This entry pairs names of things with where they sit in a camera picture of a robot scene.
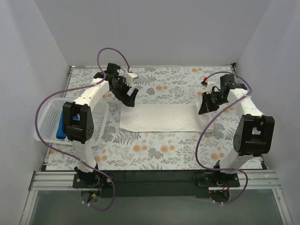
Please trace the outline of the white towel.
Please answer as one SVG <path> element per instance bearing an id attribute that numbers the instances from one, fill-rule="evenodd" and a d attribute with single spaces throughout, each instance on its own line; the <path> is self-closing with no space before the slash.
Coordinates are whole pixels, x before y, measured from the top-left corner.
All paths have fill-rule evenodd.
<path id="1" fill-rule="evenodd" d="M 192 104 L 136 104 L 122 106 L 120 128 L 130 132 L 202 132 L 211 114 L 199 115 L 202 98 Z"/>

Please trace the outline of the blue microfiber towel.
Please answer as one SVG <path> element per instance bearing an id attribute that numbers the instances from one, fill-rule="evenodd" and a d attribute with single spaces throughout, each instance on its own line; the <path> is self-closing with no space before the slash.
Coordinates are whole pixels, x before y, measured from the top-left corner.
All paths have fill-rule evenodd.
<path id="1" fill-rule="evenodd" d="M 71 124 L 74 124 L 74 121 L 78 121 L 79 120 L 79 116 L 75 115 L 72 117 L 72 121 Z M 67 138 L 67 135 L 63 132 L 63 111 L 60 114 L 60 120 L 59 120 L 59 125 L 58 125 L 58 129 L 56 132 L 56 138 L 59 140 L 64 140 Z"/>

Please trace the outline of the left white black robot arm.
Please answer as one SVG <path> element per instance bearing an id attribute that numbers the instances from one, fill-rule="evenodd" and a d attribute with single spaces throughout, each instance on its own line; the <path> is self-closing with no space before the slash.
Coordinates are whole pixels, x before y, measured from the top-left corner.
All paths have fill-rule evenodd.
<path id="1" fill-rule="evenodd" d="M 120 75 L 121 67 L 109 63 L 104 72 L 94 75 L 92 86 L 73 102 L 65 102 L 63 105 L 62 131 L 72 143 L 75 156 L 80 159 L 80 164 L 75 167 L 79 179 L 85 181 L 88 186 L 98 183 L 99 175 L 95 171 L 98 165 L 92 152 L 91 138 L 94 133 L 94 121 L 92 111 L 107 92 L 112 94 L 127 107 L 135 106 L 135 97 L 138 89 L 128 92 L 138 75 L 127 72 Z"/>

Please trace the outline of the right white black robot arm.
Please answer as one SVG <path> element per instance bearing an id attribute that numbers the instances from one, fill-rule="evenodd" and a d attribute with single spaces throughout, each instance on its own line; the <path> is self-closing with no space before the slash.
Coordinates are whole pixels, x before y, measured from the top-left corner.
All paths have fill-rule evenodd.
<path id="1" fill-rule="evenodd" d="M 201 82 L 207 90 L 202 93 L 198 114 L 217 112 L 204 132 L 221 115 L 221 105 L 228 104 L 227 109 L 233 107 L 240 118 L 233 136 L 233 149 L 207 174 L 207 180 L 220 184 L 235 180 L 235 174 L 247 161 L 270 151 L 275 126 L 274 118 L 264 115 L 253 103 L 250 85 L 246 81 L 236 82 L 235 77 L 236 74 L 223 71 L 219 86 L 208 82 L 207 77 Z"/>

